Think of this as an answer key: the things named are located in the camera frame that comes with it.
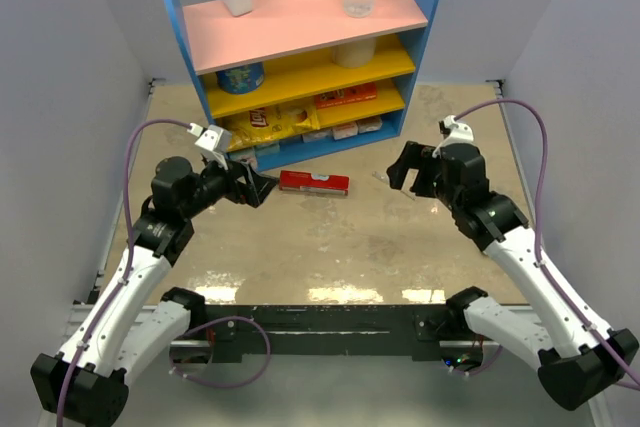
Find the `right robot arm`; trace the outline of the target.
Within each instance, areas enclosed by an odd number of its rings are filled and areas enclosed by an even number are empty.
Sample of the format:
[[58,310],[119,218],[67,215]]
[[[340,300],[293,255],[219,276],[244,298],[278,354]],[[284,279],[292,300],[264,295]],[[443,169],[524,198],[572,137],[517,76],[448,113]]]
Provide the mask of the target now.
[[410,170],[417,172],[411,192],[442,202],[458,230],[507,273],[539,318],[537,324],[521,320],[488,294],[467,289],[454,297],[462,305],[445,316],[452,337],[466,340],[476,333],[498,342],[535,370],[546,393],[569,411],[622,379],[638,339],[628,329],[613,329],[547,254],[535,250],[527,217],[491,189],[476,146],[409,141],[386,171],[391,188],[401,189]]

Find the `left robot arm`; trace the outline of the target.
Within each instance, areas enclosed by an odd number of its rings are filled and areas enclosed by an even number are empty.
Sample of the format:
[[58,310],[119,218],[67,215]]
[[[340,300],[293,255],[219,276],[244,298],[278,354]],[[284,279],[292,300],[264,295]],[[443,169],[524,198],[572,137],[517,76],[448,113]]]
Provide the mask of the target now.
[[180,288],[167,292],[142,323],[136,320],[191,240],[195,216],[221,199],[257,208],[277,184],[235,161],[208,161],[200,173],[183,157],[157,165],[117,272],[58,353],[39,355],[31,367],[42,407],[58,425],[113,425],[133,383],[171,341],[205,332],[203,296]]

